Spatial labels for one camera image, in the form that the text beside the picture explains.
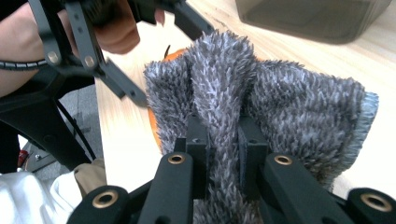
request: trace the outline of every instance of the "human arm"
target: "human arm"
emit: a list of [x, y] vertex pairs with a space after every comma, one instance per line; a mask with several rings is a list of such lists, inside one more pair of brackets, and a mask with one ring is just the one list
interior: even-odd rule
[[[95, 33], [102, 49], [122, 54], [133, 49], [139, 43], [140, 38], [128, 2], [119, 0], [116, 10], [117, 17], [103, 27], [95, 27]], [[74, 53], [78, 54], [67, 14], [65, 11], [61, 11], [58, 16], [64, 25]], [[158, 22], [163, 23], [163, 11], [157, 10], [155, 18]], [[28, 4], [24, 4], [8, 18], [1, 21], [0, 31], [0, 60], [31, 62], [44, 58], [35, 18]], [[0, 97], [17, 90], [36, 72], [0, 70]]]

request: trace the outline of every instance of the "black plastic part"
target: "black plastic part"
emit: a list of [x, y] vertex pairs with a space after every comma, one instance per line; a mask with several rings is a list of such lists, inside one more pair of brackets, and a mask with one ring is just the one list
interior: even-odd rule
[[[38, 33], [44, 44], [46, 61], [51, 65], [62, 65], [67, 55], [73, 55], [72, 48], [67, 39], [61, 20], [56, 14], [57, 7], [49, 1], [29, 0], [29, 5], [35, 16]], [[53, 52], [57, 60], [52, 63], [49, 53]]]
[[[290, 164], [280, 164], [277, 156], [289, 158]], [[272, 153], [262, 167], [282, 212], [290, 223], [353, 223], [329, 193], [292, 156]]]
[[192, 223], [192, 157], [189, 154], [177, 152], [163, 156], [138, 223]]
[[239, 120], [239, 174], [242, 192], [247, 200], [258, 200], [261, 195], [256, 180], [259, 165], [264, 164], [269, 153], [268, 143], [260, 128], [251, 117], [243, 116]]
[[355, 223], [396, 223], [396, 202], [375, 189], [353, 189], [346, 201], [346, 210]]
[[111, 60], [107, 60], [106, 63], [101, 63], [100, 68], [105, 74], [104, 76], [100, 76], [100, 78], [108, 87], [111, 87], [111, 89], [117, 87], [113, 92], [119, 96], [119, 98], [123, 95], [127, 95], [138, 106], [148, 105], [146, 94], [140, 90], [131, 79], [125, 76]]
[[123, 222], [125, 221], [123, 209], [128, 201], [128, 192], [123, 188], [116, 186], [99, 187], [85, 196], [67, 220], [67, 223], [125, 223]]
[[84, 0], [80, 2], [93, 25], [103, 26], [113, 20], [115, 16], [117, 0]]
[[201, 124], [199, 118], [194, 115], [188, 118], [186, 152], [194, 159], [193, 198], [203, 199], [206, 196], [209, 179], [208, 170], [211, 148], [206, 128]]
[[174, 152], [186, 152], [186, 138], [177, 138]]
[[268, 204], [265, 200], [260, 200], [260, 215], [265, 224], [289, 224], [285, 215]]
[[59, 113], [55, 96], [63, 84], [64, 77], [51, 67], [40, 70], [28, 86], [1, 99], [0, 120], [33, 139], [60, 164], [73, 170], [91, 161]]
[[150, 24], [156, 24], [154, 17], [155, 3], [153, 0], [133, 1], [129, 0], [129, 6], [134, 14], [136, 22], [145, 21]]
[[67, 1], [65, 8], [72, 26], [82, 65], [85, 70], [94, 71], [99, 66], [99, 63], [104, 62], [104, 57], [96, 40], [92, 22], [87, 18], [79, 1]]
[[149, 188], [151, 182], [142, 185], [140, 188], [129, 193], [129, 202], [126, 205], [125, 216], [129, 216], [129, 223], [135, 224], [140, 218], [140, 212], [145, 204], [146, 198], [149, 195]]

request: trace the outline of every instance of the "metal screw hole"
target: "metal screw hole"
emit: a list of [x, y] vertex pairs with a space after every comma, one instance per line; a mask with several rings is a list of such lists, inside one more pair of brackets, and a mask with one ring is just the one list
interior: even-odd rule
[[178, 154], [173, 155], [168, 158], [168, 161], [172, 164], [181, 164], [184, 162], [184, 160], [186, 160], [185, 157], [182, 155], [178, 155]]
[[368, 206], [381, 212], [390, 212], [392, 210], [392, 205], [386, 199], [373, 193], [362, 194], [361, 200]]
[[92, 205], [95, 208], [107, 208], [117, 201], [119, 194], [115, 190], [107, 190], [93, 198]]
[[292, 163], [291, 158], [287, 156], [275, 156], [275, 161], [281, 165], [290, 165]]

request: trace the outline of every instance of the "black strap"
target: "black strap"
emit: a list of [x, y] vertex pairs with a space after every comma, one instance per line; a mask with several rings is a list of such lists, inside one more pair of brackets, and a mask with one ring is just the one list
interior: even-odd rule
[[10, 71], [32, 71], [32, 70], [40, 69], [45, 66], [47, 66], [47, 62], [45, 60], [41, 60], [37, 62], [28, 62], [28, 63], [0, 61], [0, 69], [10, 70]]

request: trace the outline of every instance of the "orange object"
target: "orange object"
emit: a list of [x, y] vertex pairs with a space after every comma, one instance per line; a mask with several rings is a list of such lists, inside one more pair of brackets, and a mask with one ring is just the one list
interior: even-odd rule
[[[179, 55], [181, 55], [185, 49], [179, 49], [178, 51], [168, 54], [163, 61], [164, 62], [169, 62], [174, 59], [176, 59]], [[155, 119], [154, 112], [152, 111], [151, 108], [148, 108], [148, 119], [149, 119], [149, 125], [151, 127], [152, 134], [154, 135], [155, 142], [157, 143], [158, 148], [161, 150], [161, 140], [160, 137], [157, 134], [158, 127], [157, 127], [157, 120]]]

